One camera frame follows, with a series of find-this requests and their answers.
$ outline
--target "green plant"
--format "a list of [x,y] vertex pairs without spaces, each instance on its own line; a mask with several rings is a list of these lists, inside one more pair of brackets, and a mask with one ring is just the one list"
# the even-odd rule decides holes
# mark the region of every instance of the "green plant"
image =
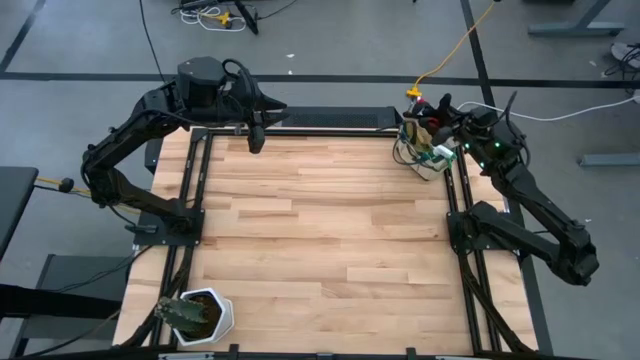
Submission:
[[172,328],[195,335],[206,328],[204,308],[204,304],[196,301],[162,297],[156,305],[155,315]]

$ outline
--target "gray desk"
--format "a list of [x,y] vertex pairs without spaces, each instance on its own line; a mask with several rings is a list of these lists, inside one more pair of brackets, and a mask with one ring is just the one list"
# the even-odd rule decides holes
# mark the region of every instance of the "gray desk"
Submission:
[[9,247],[37,176],[36,168],[0,166],[0,260]]

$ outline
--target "potted plant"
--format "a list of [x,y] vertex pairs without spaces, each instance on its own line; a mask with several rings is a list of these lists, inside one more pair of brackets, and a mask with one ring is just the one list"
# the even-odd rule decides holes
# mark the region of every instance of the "potted plant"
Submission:
[[162,297],[155,314],[182,346],[216,342],[233,328],[233,304],[211,288],[187,291],[180,299]]

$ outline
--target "wood plank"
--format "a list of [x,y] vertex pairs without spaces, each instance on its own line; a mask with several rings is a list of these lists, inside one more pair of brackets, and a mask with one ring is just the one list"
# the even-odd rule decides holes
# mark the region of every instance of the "wood plank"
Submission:
[[[165,138],[152,187],[159,196],[178,195],[188,141],[184,131]],[[253,155],[242,137],[214,138],[189,288],[213,287],[230,299],[236,325],[219,343],[188,350],[238,343],[248,352],[471,353],[445,184],[393,162],[392,145],[269,137]],[[194,166],[201,159],[199,147]],[[474,198],[500,206],[468,163]],[[166,248],[154,248],[134,264],[114,344],[153,307],[165,256]],[[535,346],[515,257],[492,251],[486,261],[496,306]],[[488,338],[484,325],[481,336]]]

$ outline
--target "yellow cable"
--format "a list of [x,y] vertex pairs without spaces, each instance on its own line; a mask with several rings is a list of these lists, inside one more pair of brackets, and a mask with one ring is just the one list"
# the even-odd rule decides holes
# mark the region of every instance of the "yellow cable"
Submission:
[[[45,178],[45,177],[41,177],[38,176],[36,178],[36,180],[44,182],[44,183],[48,183],[48,184],[54,184],[54,185],[60,185],[62,184],[62,181],[58,181],[58,180],[54,180],[54,179],[49,179],[49,178]],[[87,189],[83,189],[83,188],[78,188],[78,187],[74,187],[73,191],[75,192],[79,192],[81,194],[87,195],[87,196],[91,196],[91,191],[87,190]],[[131,208],[129,208],[126,205],[116,205],[116,207],[118,207],[120,210],[132,214],[132,215],[140,215],[140,212],[133,210]]]
[[456,45],[456,47],[453,49],[453,51],[451,51],[449,53],[449,55],[447,55],[447,57],[444,58],[444,60],[442,61],[442,63],[440,63],[440,65],[438,65],[438,67],[436,67],[435,69],[433,69],[433,70],[431,70],[429,72],[426,72],[426,73],[420,75],[420,77],[418,77],[418,80],[416,80],[416,82],[413,84],[413,87],[411,89],[407,90],[407,96],[422,96],[422,93],[418,89],[418,84],[420,84],[420,81],[422,81],[424,78],[426,78],[428,76],[431,76],[431,75],[437,73],[438,71],[442,70],[442,68],[449,62],[449,60],[451,60],[451,57],[453,57],[453,55],[458,51],[458,49],[460,49],[460,46],[462,46],[462,43],[467,39],[467,37],[469,37],[469,34],[471,34],[471,32],[473,30],[475,30],[478,25],[480,25],[482,20],[484,20],[484,18],[487,17],[487,15],[489,15],[489,13],[491,12],[491,9],[493,9],[494,5],[495,5],[495,2],[492,1],[491,5],[489,5],[489,8],[487,9],[487,11],[485,11],[484,14],[482,14],[482,16],[480,16],[478,21],[476,21],[476,23],[473,24],[473,26],[469,29],[469,31],[467,31],[467,33],[464,34],[464,36],[462,36],[462,38],[460,39],[460,42],[458,42],[458,45]]

